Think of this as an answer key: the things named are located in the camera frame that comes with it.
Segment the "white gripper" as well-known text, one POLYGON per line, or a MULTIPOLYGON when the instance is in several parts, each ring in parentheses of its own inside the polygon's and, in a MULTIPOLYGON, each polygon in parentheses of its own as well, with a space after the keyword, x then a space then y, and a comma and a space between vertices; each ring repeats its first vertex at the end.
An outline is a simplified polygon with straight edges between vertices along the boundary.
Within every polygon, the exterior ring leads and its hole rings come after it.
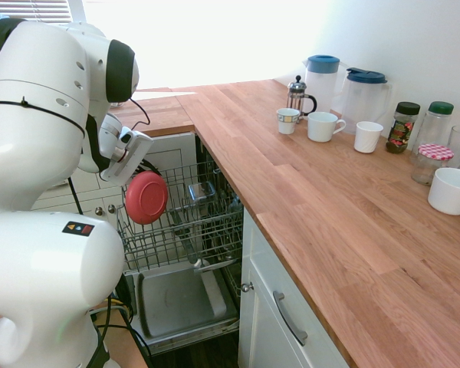
POLYGON ((125 136, 129 136, 130 141, 123 150, 116 151, 108 168, 100 174, 101 179, 114 185, 124 185, 136 168, 138 173, 150 171, 159 176, 160 171, 144 159, 153 145, 153 139, 137 131, 130 131, 125 136))

